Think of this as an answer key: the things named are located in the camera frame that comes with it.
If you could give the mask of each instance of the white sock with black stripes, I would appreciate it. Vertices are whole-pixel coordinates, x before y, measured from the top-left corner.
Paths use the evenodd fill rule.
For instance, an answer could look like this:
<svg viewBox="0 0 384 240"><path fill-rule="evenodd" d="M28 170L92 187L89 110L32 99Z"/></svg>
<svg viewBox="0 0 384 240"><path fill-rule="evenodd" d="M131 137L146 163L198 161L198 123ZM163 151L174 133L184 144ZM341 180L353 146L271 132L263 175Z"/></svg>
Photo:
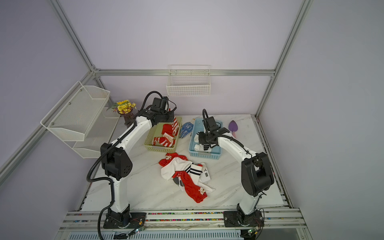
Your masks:
<svg viewBox="0 0 384 240"><path fill-rule="evenodd" d="M200 174L203 172L202 171L202 166L198 166L195 164L191 164L185 171L189 174L191 177L193 183L197 185L200 179Z"/></svg>

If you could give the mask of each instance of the green plastic basket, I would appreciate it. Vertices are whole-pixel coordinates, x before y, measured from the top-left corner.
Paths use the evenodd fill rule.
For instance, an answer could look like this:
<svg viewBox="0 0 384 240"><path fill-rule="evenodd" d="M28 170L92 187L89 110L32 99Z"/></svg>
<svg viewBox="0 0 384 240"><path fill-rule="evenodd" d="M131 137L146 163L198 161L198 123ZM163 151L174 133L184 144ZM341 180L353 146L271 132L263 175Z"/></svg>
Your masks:
<svg viewBox="0 0 384 240"><path fill-rule="evenodd" d="M162 146L153 146L153 138L154 137L162 137L162 130L163 130L163 125L164 124L170 124L169 122L161 122L158 123L156 126L153 126L147 135L147 138L145 139L144 146L149 150L149 151L156 151L156 152L168 152L168 153L174 153L176 152L176 147L177 143L179 142L179 133L181 126L183 125L182 123L182 118L181 117L176 117L177 121L179 122L179 131L176 136L176 141L175 145L172 147L162 147Z"/></svg>

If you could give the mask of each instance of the sock pile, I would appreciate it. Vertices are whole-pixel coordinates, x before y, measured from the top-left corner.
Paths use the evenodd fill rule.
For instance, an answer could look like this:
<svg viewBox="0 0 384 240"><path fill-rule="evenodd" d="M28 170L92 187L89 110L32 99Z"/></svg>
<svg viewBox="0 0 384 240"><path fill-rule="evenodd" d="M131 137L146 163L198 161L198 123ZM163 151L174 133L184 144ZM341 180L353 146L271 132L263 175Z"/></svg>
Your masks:
<svg viewBox="0 0 384 240"><path fill-rule="evenodd" d="M175 182L179 183L180 189L197 203L204 200L207 193L214 191L200 180L200 174L205 170L203 165L193 164L186 156L167 153L166 158L161 159L159 164L163 167L161 176L165 180L173 178Z"/></svg>
<svg viewBox="0 0 384 240"><path fill-rule="evenodd" d="M157 143L164 147L172 147L175 145L175 137L179 132L179 122L176 118L173 119L172 124L164 124L161 134L162 137L154 137L152 145L155 146Z"/></svg>

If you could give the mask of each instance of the blue plastic basket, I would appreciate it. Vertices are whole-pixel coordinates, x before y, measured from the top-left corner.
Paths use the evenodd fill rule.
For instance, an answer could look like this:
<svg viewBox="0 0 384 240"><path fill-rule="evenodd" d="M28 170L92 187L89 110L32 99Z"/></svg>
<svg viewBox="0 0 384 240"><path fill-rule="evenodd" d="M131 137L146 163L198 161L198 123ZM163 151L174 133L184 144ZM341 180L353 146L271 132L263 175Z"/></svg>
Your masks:
<svg viewBox="0 0 384 240"><path fill-rule="evenodd" d="M216 121L219 124L223 125L222 121ZM197 142L193 141L193 138L198 132L204 131L204 125L203 125L203 119L202 118L196 118L195 124L193 126L192 135L191 135L191 141L189 142L189 154L192 157L204 157L204 158L212 158L212 159L219 159L221 156L221 147L214 147L212 148L212 152L196 152L195 151L195 145L198 144Z"/></svg>

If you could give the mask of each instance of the white mesh shelf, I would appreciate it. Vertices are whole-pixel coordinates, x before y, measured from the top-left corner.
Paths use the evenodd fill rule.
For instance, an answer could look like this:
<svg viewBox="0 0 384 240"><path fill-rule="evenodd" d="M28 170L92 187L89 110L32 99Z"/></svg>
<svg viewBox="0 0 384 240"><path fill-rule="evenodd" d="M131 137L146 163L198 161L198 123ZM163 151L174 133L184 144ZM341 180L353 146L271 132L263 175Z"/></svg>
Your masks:
<svg viewBox="0 0 384 240"><path fill-rule="evenodd" d="M80 82L71 97L52 121L43 122L50 132L62 141L84 141L101 110L109 99L109 91Z"/></svg>
<svg viewBox="0 0 384 240"><path fill-rule="evenodd" d="M100 157L100 146L108 142L118 123L120 115L103 108L84 141L78 141L72 149L82 158Z"/></svg>
<svg viewBox="0 0 384 240"><path fill-rule="evenodd" d="M208 67L208 69L169 70L168 96L209 96L211 94L209 66L184 65L183 67L196 68L198 66Z"/></svg>

